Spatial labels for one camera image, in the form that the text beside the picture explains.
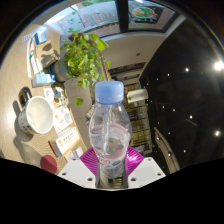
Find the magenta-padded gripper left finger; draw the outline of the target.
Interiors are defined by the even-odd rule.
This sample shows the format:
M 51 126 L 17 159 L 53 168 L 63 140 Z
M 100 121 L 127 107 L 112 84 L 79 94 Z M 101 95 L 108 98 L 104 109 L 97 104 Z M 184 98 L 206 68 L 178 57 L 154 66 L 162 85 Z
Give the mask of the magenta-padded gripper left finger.
M 58 176 L 84 188 L 97 188 L 100 170 L 96 153 L 90 148 L 80 158 L 71 159 Z

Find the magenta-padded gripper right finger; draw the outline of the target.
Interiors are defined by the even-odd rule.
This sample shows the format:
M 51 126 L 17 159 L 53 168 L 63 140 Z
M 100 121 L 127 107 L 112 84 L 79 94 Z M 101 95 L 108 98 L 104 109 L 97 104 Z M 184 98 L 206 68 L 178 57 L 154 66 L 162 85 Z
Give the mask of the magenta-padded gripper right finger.
M 124 187 L 140 188 L 165 177 L 164 172 L 152 157 L 143 157 L 129 147 L 125 158 Z

